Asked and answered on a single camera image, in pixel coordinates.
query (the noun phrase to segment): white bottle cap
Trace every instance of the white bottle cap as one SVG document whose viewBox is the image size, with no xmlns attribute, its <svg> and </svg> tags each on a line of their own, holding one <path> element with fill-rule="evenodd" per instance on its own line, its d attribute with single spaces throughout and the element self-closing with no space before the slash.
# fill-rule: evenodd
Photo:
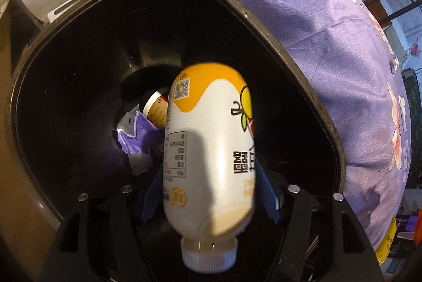
<svg viewBox="0 0 422 282">
<path fill-rule="evenodd" d="M 227 250 L 207 250 L 207 252 L 203 252 L 202 250 L 189 250 L 183 244 L 181 249 L 183 263 L 189 269 L 201 274 L 224 272 L 232 268 L 236 263 L 237 240 L 236 245 L 233 248 L 227 248 Z"/>
</svg>

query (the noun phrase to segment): bolt head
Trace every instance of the bolt head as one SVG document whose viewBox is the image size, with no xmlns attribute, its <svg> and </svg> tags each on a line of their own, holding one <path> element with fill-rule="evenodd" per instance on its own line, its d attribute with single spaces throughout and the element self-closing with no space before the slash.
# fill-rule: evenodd
<svg viewBox="0 0 422 282">
<path fill-rule="evenodd" d="M 133 187 L 130 184 L 126 184 L 125 186 L 122 187 L 123 194 L 130 193 L 131 191 L 133 191 Z"/>
<path fill-rule="evenodd" d="M 78 200 L 81 201 L 81 202 L 84 202 L 87 199 L 88 199 L 87 193 L 82 193 L 82 194 L 79 194 L 79 196 L 78 196 Z"/>
<path fill-rule="evenodd" d="M 344 196 L 342 194 L 340 194 L 340 193 L 334 193 L 333 194 L 333 198 L 334 198 L 334 200 L 336 200 L 338 202 L 341 202 L 341 201 L 344 200 Z"/>
<path fill-rule="evenodd" d="M 288 188 L 289 192 L 297 194 L 300 192 L 300 187 L 296 184 L 289 184 Z"/>
</svg>

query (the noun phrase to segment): fruit illustration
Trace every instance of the fruit illustration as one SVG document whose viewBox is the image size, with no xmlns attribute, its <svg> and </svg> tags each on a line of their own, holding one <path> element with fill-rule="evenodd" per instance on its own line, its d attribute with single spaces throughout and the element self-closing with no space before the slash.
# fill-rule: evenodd
<svg viewBox="0 0 422 282">
<path fill-rule="evenodd" d="M 186 192 L 183 188 L 176 187 L 171 190 L 170 202 L 172 206 L 183 208 L 187 202 Z"/>
<path fill-rule="evenodd" d="M 244 86 L 240 92 L 240 104 L 237 101 L 233 101 L 233 104 L 237 105 L 237 108 L 232 108 L 231 114 L 241 114 L 241 126 L 243 131 L 246 132 L 246 129 L 249 128 L 251 135 L 253 135 L 251 93 L 247 86 Z"/>
</svg>

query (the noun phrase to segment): plastic bottle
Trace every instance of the plastic bottle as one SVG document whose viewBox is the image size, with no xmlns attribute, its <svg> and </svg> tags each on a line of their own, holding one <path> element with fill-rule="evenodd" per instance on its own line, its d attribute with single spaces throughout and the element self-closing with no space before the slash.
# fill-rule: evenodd
<svg viewBox="0 0 422 282">
<path fill-rule="evenodd" d="M 254 210 L 255 148 L 249 89 L 223 64 L 183 70 L 168 99 L 164 211 L 185 265 L 218 273 L 236 262 L 236 235 Z"/>
</svg>

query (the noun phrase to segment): fabric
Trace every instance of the fabric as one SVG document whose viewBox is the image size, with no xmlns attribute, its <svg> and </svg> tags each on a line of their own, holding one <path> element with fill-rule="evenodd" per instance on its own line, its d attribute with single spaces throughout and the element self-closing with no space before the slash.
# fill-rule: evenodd
<svg viewBox="0 0 422 282">
<path fill-rule="evenodd" d="M 317 92 L 346 153 L 345 197 L 374 248 L 396 214 L 410 164 L 398 59 L 362 0 L 240 0 Z"/>
<path fill-rule="evenodd" d="M 123 152 L 129 156 L 132 173 L 138 176 L 153 165 L 149 147 L 163 145 L 164 131 L 156 128 L 136 106 L 119 121 L 117 139 Z"/>
</svg>

